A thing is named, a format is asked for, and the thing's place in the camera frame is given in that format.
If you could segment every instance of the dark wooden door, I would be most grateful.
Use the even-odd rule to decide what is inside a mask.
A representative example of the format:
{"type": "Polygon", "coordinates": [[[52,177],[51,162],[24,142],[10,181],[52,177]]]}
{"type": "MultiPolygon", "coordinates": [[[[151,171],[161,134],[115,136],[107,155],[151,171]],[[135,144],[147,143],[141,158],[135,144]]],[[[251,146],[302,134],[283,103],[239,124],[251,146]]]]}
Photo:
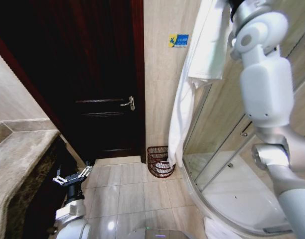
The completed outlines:
{"type": "Polygon", "coordinates": [[[0,54],[84,161],[145,159],[143,37],[143,0],[0,1],[0,54]]]}

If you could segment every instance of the hanging towel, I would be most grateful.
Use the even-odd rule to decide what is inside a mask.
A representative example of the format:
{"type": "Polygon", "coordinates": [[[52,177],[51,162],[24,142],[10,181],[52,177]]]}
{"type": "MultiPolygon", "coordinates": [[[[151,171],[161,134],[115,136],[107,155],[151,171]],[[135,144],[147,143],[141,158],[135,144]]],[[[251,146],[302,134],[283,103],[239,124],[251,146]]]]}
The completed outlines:
{"type": "Polygon", "coordinates": [[[225,228],[221,223],[204,218],[204,227],[208,239],[242,239],[240,236],[225,228]]]}
{"type": "Polygon", "coordinates": [[[192,120],[195,89],[222,79],[229,33],[226,0],[202,0],[173,105],[168,162],[182,167],[183,143],[192,120]]]}

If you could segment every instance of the shower door handle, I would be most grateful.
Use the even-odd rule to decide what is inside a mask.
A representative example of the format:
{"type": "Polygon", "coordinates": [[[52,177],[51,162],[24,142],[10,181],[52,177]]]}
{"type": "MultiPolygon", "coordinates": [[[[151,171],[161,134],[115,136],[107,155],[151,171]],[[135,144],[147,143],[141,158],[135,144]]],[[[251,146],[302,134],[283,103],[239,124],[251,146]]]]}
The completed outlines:
{"type": "Polygon", "coordinates": [[[129,102],[126,104],[121,104],[121,106],[127,106],[130,105],[131,106],[131,110],[134,111],[135,110],[135,102],[134,102],[134,97],[130,96],[129,97],[129,102]]]}

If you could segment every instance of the tiled floor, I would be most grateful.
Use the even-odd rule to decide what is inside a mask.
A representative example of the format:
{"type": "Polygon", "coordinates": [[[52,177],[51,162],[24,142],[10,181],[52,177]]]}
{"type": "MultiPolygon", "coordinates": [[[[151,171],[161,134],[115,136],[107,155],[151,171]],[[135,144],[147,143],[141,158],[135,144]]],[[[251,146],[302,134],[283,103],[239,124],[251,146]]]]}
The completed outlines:
{"type": "Polygon", "coordinates": [[[206,238],[203,220],[179,170],[164,180],[151,175],[146,164],[104,166],[97,162],[82,188],[92,239],[123,239],[145,227],[186,231],[197,239],[206,238]]]}

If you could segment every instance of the bathroom vanity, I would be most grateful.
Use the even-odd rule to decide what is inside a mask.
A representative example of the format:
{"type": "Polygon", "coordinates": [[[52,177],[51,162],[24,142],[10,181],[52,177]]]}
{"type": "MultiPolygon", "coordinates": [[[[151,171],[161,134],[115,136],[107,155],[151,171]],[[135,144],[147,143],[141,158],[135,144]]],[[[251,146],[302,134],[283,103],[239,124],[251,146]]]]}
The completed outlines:
{"type": "Polygon", "coordinates": [[[50,120],[0,122],[0,239],[48,238],[65,188],[52,181],[76,170],[50,120]]]}

